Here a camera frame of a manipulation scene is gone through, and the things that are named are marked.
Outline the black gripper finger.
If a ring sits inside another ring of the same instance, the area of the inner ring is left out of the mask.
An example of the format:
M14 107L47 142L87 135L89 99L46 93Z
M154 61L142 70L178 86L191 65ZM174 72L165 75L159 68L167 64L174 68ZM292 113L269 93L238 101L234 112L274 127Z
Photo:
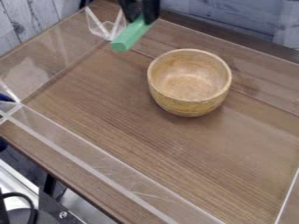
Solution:
M145 23L150 25L161 16L161 0L142 0Z
M126 20L133 23L142 13L142 4L139 0L118 0Z

